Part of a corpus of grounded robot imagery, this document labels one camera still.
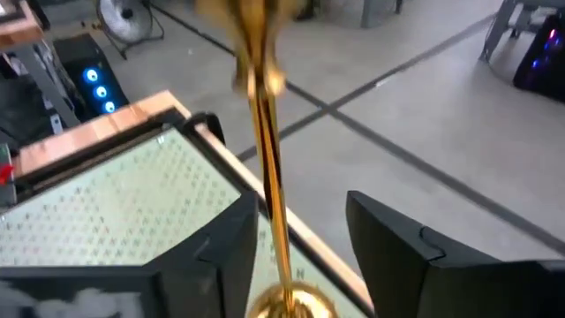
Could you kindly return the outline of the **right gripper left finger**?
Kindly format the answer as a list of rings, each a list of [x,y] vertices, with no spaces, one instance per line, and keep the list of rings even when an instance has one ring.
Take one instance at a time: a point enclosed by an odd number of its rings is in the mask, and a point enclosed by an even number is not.
[[[143,265],[1,270],[1,318],[242,317],[257,246],[259,198],[243,193]]]

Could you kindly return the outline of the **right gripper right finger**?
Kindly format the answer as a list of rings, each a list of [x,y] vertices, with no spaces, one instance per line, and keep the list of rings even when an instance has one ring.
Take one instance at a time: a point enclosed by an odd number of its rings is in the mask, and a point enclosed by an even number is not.
[[[380,318],[564,318],[563,261],[500,261],[359,191],[346,218]]]

